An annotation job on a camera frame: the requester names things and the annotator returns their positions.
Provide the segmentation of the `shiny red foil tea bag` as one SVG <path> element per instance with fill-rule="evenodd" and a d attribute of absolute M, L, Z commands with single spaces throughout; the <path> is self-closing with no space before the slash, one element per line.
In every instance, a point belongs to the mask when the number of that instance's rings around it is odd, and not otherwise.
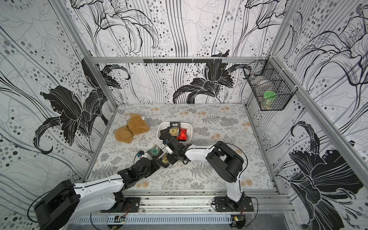
<path fill-rule="evenodd" d="M 187 135 L 187 129 L 185 128 L 180 128 L 179 129 L 179 134 L 177 136 L 177 139 L 179 141 L 187 141 L 188 139 L 188 135 Z"/>

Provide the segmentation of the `black barcode tea bag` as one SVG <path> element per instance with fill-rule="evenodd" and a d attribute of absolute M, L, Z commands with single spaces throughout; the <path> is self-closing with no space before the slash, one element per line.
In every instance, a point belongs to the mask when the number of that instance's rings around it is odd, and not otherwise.
<path fill-rule="evenodd" d="M 170 122 L 170 127 L 181 127 L 180 122 Z"/>

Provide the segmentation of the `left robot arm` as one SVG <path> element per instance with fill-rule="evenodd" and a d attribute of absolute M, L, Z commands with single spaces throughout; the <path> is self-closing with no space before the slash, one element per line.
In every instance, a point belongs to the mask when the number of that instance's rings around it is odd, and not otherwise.
<path fill-rule="evenodd" d="M 151 176 L 160 167 L 158 160 L 141 158 L 131 167 L 107 178 L 76 184 L 65 180 L 31 204 L 36 222 L 42 230 L 59 230 L 70 219 L 94 212 L 135 213 L 140 199 L 128 198 L 123 191 Z"/>

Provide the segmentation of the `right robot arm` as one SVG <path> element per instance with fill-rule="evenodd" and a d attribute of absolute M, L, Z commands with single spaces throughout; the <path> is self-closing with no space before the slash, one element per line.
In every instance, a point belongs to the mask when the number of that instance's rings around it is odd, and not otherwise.
<path fill-rule="evenodd" d="M 243 172 L 244 159 L 233 149 L 233 144 L 218 141 L 211 146 L 184 145 L 175 137 L 163 140 L 168 148 L 167 159 L 170 164 L 202 161 L 207 162 L 213 170 L 226 182 L 227 198 L 239 202 L 243 196 L 240 187 L 240 176 Z"/>

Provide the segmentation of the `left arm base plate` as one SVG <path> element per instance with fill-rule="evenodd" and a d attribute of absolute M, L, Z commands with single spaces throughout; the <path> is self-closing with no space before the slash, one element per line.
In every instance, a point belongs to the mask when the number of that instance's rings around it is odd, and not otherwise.
<path fill-rule="evenodd" d="M 105 210 L 107 213 L 138 213 L 140 207 L 140 197 L 126 197 L 117 201 L 112 208 Z"/>

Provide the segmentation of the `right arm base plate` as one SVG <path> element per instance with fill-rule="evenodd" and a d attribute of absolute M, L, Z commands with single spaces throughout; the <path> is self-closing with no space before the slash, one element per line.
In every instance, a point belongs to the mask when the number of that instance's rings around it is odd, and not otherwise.
<path fill-rule="evenodd" d="M 254 206 L 250 197 L 242 196 L 237 202 L 227 196 L 217 196 L 211 202 L 217 212 L 253 212 Z"/>

